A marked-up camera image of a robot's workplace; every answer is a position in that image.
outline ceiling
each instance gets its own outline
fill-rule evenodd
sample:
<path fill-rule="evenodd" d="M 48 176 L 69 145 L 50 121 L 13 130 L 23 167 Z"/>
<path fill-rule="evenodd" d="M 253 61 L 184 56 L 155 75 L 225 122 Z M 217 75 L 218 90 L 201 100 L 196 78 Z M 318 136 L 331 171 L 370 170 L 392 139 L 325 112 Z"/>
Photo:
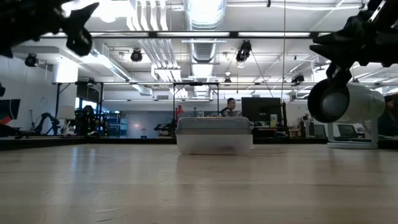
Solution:
<path fill-rule="evenodd" d="M 236 31 L 335 31 L 341 29 L 350 16 L 358 13 L 359 9 L 344 10 L 298 10 L 284 9 L 282 6 L 298 7 L 351 7 L 361 4 L 359 0 L 272 0 L 272 7 L 259 7 L 256 4 L 263 4 L 266 1 L 248 1 L 248 0 L 227 0 L 226 14 L 222 30 Z M 148 21 L 150 14 L 148 4 Z M 167 8 L 167 26 L 169 30 L 186 30 L 185 12 L 183 10 L 183 1 L 166 1 Z M 138 16 L 141 4 L 138 4 Z M 123 14 L 122 9 L 112 10 L 109 7 L 108 16 L 114 17 Z M 118 17 L 114 22 L 103 22 L 100 17 L 92 17 L 86 24 L 86 28 L 95 32 L 108 31 L 129 31 L 126 25 L 125 17 Z M 172 39 L 172 48 L 175 54 L 178 66 L 181 68 L 181 77 L 187 80 L 192 76 L 190 48 L 188 44 L 182 43 L 186 39 Z M 232 82 L 282 82 L 282 77 L 287 82 L 291 81 L 293 75 L 297 72 L 303 73 L 306 82 L 317 82 L 324 79 L 325 72 L 313 65 L 319 58 L 315 53 L 309 50 L 312 44 L 310 39 L 251 39 L 252 52 L 247 59 L 244 68 L 238 68 L 235 61 L 236 51 L 242 44 L 243 39 L 225 39 L 225 43 L 218 44 L 216 59 L 214 61 L 211 81 L 222 82 L 226 77 L 225 73 L 231 73 Z M 65 47 L 65 39 L 43 39 L 40 42 L 27 42 L 24 46 L 52 46 L 58 47 L 70 55 L 76 57 Z M 132 62 L 130 55 L 133 49 L 141 49 L 142 46 L 138 39 L 95 39 L 96 49 L 101 49 L 103 45 L 109 48 L 109 57 L 118 66 L 137 82 L 154 82 L 154 77 L 150 74 L 152 62 L 147 54 L 142 50 L 143 59 L 141 62 Z M 49 55 L 43 55 L 43 60 L 51 61 Z M 114 82 L 118 80 L 115 75 L 106 67 L 89 62 L 85 58 L 78 58 L 81 69 L 80 77 L 93 77 L 99 82 Z M 388 69 L 382 69 L 378 64 L 371 64 L 367 67 L 354 66 L 352 73 L 355 77 L 360 77 L 361 82 L 390 82 L 398 79 L 398 67 L 392 66 Z"/>

